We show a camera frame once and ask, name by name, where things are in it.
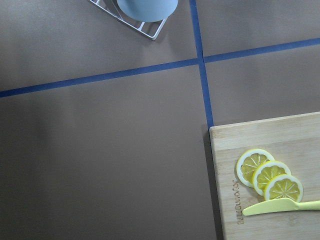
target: knife blade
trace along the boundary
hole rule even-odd
[[[320,201],[296,202],[290,198],[278,198],[259,202],[242,211],[245,216],[286,211],[320,210]]]

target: lemon slice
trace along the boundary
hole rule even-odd
[[[274,157],[266,150],[258,148],[248,150],[238,159],[235,166],[236,174],[244,185],[253,188],[252,176],[257,167],[274,160]]]
[[[304,188],[301,182],[288,174],[281,174],[272,178],[264,189],[265,200],[290,198],[299,203],[303,195]]]
[[[274,177],[288,174],[291,175],[291,171],[287,165],[281,161],[267,161],[261,164],[253,173],[252,184],[254,190],[261,196],[264,195],[264,189],[268,182]]]

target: blue tape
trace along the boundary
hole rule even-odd
[[[210,128],[214,126],[214,116],[211,108],[210,93],[209,93],[206,65],[205,65],[204,55],[203,55],[203,46],[202,46],[202,39],[201,39],[200,26],[199,26],[197,4],[196,4],[196,0],[189,0],[189,3],[190,3],[190,10],[191,10],[196,54],[198,59],[199,71],[200,71],[206,122],[207,122],[208,128]]]
[[[252,55],[266,54],[271,52],[296,49],[296,48],[308,47],[308,46],[319,45],[319,44],[320,44],[320,38],[313,38],[309,40],[295,41],[295,42],[282,43],[282,44],[271,45],[271,46],[257,47],[257,48],[252,48],[248,50],[241,50],[241,51],[234,51],[229,53],[205,56],[203,59],[205,63],[212,63],[212,62],[223,61],[228,59],[236,59],[236,58],[242,58],[242,57],[247,57]]]
[[[20,95],[20,94],[33,93],[33,92],[49,90],[49,89],[63,88],[63,87],[68,87],[72,85],[86,84],[86,83],[98,82],[103,80],[110,80],[110,79],[116,79],[121,77],[187,67],[187,66],[192,66],[197,64],[198,64],[198,59],[193,58],[188,60],[175,61],[170,63],[152,65],[152,66],[145,66],[145,67],[134,68],[129,70],[110,72],[110,73],[105,73],[100,75],[86,76],[86,77],[80,77],[80,78],[74,78],[74,79],[56,81],[56,82],[49,82],[49,83],[44,83],[39,85],[0,91],[0,98]]]

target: wooden cutting board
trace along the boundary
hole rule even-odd
[[[302,202],[320,200],[320,112],[214,126],[210,138],[225,239],[320,239],[320,211],[243,216],[244,208],[264,199],[235,174],[245,151],[264,149],[301,181]]]

